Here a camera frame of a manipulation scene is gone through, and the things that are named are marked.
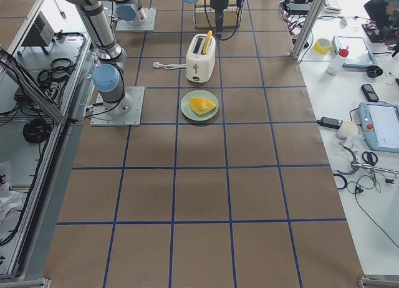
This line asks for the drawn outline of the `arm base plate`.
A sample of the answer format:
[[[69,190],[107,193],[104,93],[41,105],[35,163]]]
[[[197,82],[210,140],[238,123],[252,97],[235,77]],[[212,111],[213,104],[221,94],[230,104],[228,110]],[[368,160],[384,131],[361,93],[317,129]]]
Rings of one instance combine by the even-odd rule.
[[[94,108],[90,124],[93,127],[139,126],[142,116],[145,87],[125,87],[125,96],[114,108],[110,103]]]
[[[128,4],[127,6],[118,5],[117,10],[118,32],[145,32],[153,31],[155,27],[156,8],[140,8]]]

